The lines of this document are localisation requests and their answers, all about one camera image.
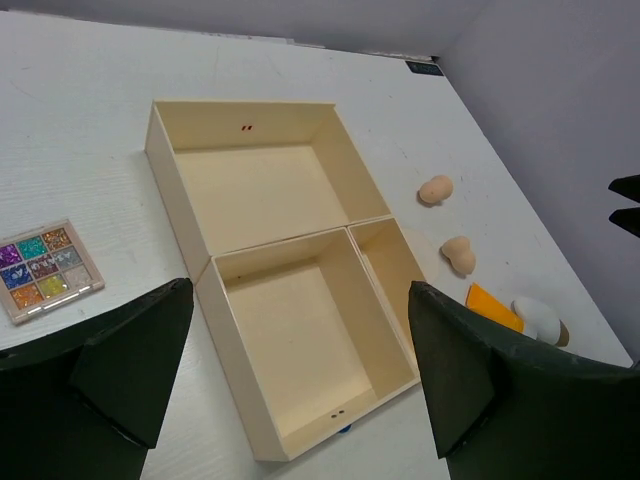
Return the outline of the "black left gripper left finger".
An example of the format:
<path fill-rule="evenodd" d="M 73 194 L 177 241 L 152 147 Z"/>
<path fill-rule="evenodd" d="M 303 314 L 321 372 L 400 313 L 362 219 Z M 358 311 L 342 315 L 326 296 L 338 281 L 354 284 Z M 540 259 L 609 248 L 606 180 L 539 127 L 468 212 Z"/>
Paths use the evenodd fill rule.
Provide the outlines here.
<path fill-rule="evenodd" d="M 118 323 L 88 339 L 69 386 L 123 436 L 154 448 L 194 310 L 193 284 L 176 278 L 114 311 Z"/>

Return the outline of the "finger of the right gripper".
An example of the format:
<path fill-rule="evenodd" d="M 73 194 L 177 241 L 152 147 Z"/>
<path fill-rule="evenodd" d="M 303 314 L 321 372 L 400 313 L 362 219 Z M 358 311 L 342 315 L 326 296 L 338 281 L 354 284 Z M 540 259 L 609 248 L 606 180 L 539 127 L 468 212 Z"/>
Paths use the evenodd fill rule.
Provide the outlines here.
<path fill-rule="evenodd" d="M 640 236 L 639 207 L 615 210 L 610 214 L 609 221 L 634 236 Z"/>

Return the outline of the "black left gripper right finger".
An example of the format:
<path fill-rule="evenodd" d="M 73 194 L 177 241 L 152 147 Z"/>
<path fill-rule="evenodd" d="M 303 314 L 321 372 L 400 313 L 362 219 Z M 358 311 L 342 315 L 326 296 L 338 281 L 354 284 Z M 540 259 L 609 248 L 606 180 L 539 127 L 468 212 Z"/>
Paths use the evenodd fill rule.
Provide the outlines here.
<path fill-rule="evenodd" d="M 471 312 L 432 285 L 414 281 L 408 318 L 437 455 L 452 454 L 495 398 L 491 348 Z"/>

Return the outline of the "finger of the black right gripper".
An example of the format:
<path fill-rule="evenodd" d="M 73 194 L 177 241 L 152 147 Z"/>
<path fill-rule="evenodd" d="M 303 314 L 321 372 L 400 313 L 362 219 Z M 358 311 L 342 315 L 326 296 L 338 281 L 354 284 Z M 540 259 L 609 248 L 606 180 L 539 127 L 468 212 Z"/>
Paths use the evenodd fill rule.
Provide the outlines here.
<path fill-rule="evenodd" d="M 611 181 L 608 189 L 636 203 L 640 202 L 640 175 L 616 178 Z"/>

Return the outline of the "orange cosmetic tube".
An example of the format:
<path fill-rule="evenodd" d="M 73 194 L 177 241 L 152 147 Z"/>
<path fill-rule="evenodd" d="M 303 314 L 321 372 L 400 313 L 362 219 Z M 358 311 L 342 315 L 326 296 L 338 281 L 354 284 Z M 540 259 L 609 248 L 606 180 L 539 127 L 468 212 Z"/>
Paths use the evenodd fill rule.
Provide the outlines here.
<path fill-rule="evenodd" d="M 525 330 L 525 322 L 520 317 L 477 283 L 472 283 L 469 287 L 465 304 L 471 311 L 503 327 L 518 333 L 523 333 Z"/>

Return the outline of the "white bottle with cork cap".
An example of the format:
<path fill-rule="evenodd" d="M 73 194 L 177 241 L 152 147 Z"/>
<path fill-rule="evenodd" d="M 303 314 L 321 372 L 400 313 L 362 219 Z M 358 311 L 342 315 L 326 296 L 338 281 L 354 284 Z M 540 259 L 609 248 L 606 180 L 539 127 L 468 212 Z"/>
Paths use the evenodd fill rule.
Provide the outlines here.
<path fill-rule="evenodd" d="M 554 309 L 529 297 L 517 297 L 512 301 L 514 313 L 520 317 L 527 332 L 533 330 L 537 340 L 556 347 L 566 347 L 570 334 Z"/>

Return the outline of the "beige makeup sponge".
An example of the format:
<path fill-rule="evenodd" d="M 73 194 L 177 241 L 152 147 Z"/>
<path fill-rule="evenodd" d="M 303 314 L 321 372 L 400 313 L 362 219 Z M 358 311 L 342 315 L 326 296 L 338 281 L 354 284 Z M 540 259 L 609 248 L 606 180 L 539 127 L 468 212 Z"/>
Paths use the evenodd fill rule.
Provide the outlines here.
<path fill-rule="evenodd" d="M 448 176 L 437 175 L 419 188 L 418 198 L 424 204 L 435 205 L 448 199 L 453 190 L 453 182 Z"/>
<path fill-rule="evenodd" d="M 472 251 L 471 242 L 467 237 L 457 236 L 447 240 L 440 247 L 440 251 L 460 275 L 467 276 L 475 270 L 476 255 Z"/>

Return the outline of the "glitter eyeshadow palette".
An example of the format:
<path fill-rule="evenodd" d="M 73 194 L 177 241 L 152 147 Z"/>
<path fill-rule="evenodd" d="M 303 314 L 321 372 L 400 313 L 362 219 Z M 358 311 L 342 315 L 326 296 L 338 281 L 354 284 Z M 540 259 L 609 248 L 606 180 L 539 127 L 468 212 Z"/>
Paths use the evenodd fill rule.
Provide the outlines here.
<path fill-rule="evenodd" d="M 15 326 L 104 286 L 102 275 L 68 220 L 1 241 L 1 304 Z"/>

